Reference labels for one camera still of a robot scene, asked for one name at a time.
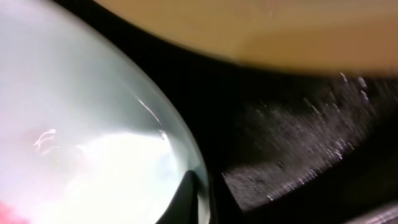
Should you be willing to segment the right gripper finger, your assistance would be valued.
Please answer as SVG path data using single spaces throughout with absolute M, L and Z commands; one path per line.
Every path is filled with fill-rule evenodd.
M 186 171 L 164 214 L 156 224 L 198 224 L 197 175 Z

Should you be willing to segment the light blue plate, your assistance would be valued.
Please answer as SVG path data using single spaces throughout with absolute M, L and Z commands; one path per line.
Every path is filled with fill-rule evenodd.
M 1 222 L 156 223 L 200 150 L 159 87 L 51 1 L 1 2 Z

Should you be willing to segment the yellow plate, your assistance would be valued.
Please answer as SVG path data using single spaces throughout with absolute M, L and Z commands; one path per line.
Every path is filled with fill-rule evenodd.
M 97 0 L 179 47 L 250 67 L 397 76 L 396 0 Z

